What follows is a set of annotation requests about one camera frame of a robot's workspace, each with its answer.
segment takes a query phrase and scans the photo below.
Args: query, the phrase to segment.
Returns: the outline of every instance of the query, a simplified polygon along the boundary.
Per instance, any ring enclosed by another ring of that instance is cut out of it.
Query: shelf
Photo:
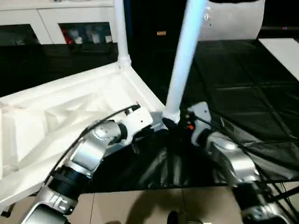
[[[113,7],[113,0],[0,0],[0,11],[43,8]]]

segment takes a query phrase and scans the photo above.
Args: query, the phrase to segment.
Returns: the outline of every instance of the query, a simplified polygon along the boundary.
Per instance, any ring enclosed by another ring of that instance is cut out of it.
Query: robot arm
[[[69,215],[78,203],[105,154],[129,145],[134,135],[151,125],[144,107],[135,108],[120,122],[104,121],[84,135],[66,155],[63,165],[46,183],[20,224],[69,224]]]
[[[203,118],[207,122],[195,119],[192,143],[204,146],[206,153],[219,166],[239,204],[243,222],[289,224],[278,205],[271,202],[267,187],[260,182],[260,174],[252,159],[228,136],[211,131],[207,104],[201,102],[188,110],[193,117]]]

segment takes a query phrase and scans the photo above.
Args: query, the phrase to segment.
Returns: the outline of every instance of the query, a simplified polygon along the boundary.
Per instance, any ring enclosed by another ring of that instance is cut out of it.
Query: white platform
[[[151,112],[164,108],[131,67],[118,63],[0,98],[0,212],[39,190],[87,125],[136,102]]]
[[[299,81],[299,43],[292,38],[259,39]]]

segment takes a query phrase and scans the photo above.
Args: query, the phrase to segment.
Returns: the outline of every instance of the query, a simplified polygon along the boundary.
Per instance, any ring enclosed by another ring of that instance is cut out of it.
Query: black connector
[[[49,188],[74,200],[83,193],[90,180],[86,175],[67,166],[58,168],[52,176]]]

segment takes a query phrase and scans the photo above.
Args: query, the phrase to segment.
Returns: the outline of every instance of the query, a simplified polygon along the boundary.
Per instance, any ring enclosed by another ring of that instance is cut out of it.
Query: red object
[[[71,44],[71,43],[72,43],[72,39],[71,39],[71,37],[66,33],[65,28],[61,28],[61,31],[62,31],[62,34],[64,35],[65,42],[66,42],[67,44]]]
[[[194,130],[194,127],[192,125],[188,125],[188,127],[190,130],[192,130],[192,131]]]

